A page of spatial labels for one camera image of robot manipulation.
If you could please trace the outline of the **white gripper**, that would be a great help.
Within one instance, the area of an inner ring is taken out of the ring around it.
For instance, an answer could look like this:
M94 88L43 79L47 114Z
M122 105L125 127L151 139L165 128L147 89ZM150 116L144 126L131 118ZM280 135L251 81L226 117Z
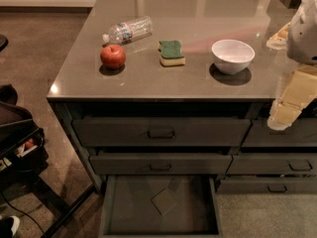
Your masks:
M290 21L273 36L266 46L285 50L287 56L306 65L298 67L278 86L271 105L267 126L275 131L290 127L301 112L317 97L317 0L301 0Z

